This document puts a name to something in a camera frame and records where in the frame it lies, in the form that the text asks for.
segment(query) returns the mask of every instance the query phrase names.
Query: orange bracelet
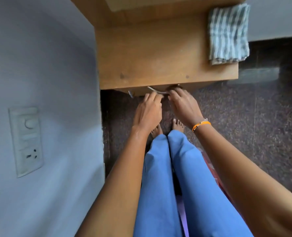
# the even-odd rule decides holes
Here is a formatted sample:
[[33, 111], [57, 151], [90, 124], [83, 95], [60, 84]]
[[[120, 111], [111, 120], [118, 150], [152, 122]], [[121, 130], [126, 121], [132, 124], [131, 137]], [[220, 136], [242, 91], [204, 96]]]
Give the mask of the orange bracelet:
[[192, 132], [194, 132], [196, 130], [196, 128], [199, 127], [200, 125], [205, 125], [205, 124], [212, 125], [207, 119], [204, 119], [199, 124], [196, 124], [195, 126], [193, 126]]

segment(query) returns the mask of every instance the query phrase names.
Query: speckled floor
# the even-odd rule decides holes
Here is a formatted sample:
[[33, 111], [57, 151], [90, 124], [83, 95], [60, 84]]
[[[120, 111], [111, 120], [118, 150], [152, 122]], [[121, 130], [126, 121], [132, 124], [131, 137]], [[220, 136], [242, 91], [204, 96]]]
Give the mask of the speckled floor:
[[[238, 80], [214, 83], [192, 94], [215, 129], [292, 192], [292, 38], [253, 42], [250, 48], [250, 57], [239, 64]], [[101, 91], [106, 175], [141, 100]], [[174, 115], [167, 99], [162, 108], [161, 126], [168, 134]], [[185, 134], [201, 147], [190, 130]]]

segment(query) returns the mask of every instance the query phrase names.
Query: blue pants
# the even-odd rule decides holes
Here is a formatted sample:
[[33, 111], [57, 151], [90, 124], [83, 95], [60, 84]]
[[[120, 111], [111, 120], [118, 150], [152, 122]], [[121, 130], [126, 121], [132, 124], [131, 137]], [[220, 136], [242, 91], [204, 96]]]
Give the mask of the blue pants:
[[145, 156], [135, 237], [183, 236], [172, 165], [179, 179], [190, 237], [253, 236], [218, 187], [201, 152], [183, 133], [173, 130], [168, 137], [157, 136]]

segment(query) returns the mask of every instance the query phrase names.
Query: foot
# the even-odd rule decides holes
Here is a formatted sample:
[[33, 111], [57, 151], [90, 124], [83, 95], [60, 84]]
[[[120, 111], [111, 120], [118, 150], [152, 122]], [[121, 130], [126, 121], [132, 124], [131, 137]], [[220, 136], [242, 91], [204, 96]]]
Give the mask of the foot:
[[160, 124], [151, 131], [151, 136], [155, 139], [157, 136], [163, 134]]
[[172, 129], [183, 133], [184, 132], [184, 125], [182, 124], [181, 121], [173, 119], [172, 120]]

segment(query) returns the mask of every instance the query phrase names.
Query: towel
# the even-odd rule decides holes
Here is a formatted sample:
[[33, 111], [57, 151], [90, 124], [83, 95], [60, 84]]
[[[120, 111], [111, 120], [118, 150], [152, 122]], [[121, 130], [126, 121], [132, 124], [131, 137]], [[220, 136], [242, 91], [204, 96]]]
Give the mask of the towel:
[[249, 56], [247, 39], [250, 5], [214, 8], [209, 12], [212, 65], [244, 61]]

